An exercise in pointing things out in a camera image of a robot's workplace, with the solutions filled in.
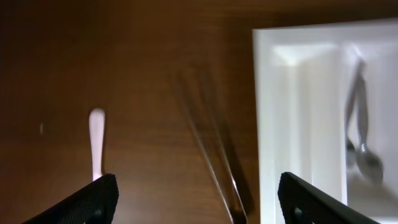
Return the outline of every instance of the black object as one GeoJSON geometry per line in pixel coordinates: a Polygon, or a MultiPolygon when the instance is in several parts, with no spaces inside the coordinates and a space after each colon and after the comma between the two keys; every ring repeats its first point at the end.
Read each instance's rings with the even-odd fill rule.
{"type": "Polygon", "coordinates": [[[286,224],[377,224],[290,172],[280,177],[278,197],[286,224]]]}
{"type": "Polygon", "coordinates": [[[25,224],[110,224],[118,198],[115,175],[105,174],[25,224]]]}

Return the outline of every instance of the dark brown wooden surface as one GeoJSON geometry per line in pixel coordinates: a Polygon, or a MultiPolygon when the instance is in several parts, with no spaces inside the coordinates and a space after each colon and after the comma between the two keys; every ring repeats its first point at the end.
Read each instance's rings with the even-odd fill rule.
{"type": "Polygon", "coordinates": [[[396,15],[394,1],[2,1],[0,223],[91,181],[88,115],[106,111],[114,223],[228,223],[169,76],[204,70],[255,201],[251,29],[396,15]],[[40,123],[44,134],[39,133],[40,123]]]}

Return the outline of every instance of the spoon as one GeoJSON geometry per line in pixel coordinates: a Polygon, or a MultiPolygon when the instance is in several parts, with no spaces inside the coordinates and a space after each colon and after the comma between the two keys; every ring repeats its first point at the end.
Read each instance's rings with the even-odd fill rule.
{"type": "Polygon", "coordinates": [[[105,129],[105,112],[93,109],[88,118],[90,129],[91,156],[93,160],[93,181],[102,176],[102,145],[105,129]]]}
{"type": "Polygon", "coordinates": [[[380,158],[372,153],[366,144],[366,139],[368,137],[368,104],[366,102],[366,84],[362,76],[363,67],[364,62],[360,60],[358,69],[361,75],[358,76],[358,85],[356,89],[359,135],[359,148],[356,151],[356,163],[362,175],[373,184],[378,185],[381,184],[383,180],[383,165],[380,158]]]}

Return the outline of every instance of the wood grain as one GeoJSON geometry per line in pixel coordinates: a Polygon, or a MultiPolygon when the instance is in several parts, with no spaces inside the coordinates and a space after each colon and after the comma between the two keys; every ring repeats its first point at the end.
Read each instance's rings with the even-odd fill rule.
{"type": "Polygon", "coordinates": [[[259,223],[253,28],[396,16],[394,1],[19,0],[0,5],[0,222],[91,181],[88,115],[106,112],[114,223],[228,223],[169,85],[205,71],[259,223]],[[40,135],[40,123],[44,134],[40,135]]]}

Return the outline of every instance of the plastic handle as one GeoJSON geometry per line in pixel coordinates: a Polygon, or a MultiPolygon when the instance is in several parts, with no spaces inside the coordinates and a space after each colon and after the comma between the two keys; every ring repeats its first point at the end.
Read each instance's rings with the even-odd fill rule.
{"type": "Polygon", "coordinates": [[[105,112],[93,109],[88,118],[90,129],[91,156],[93,159],[93,181],[102,176],[102,146],[105,129],[105,112]]]}

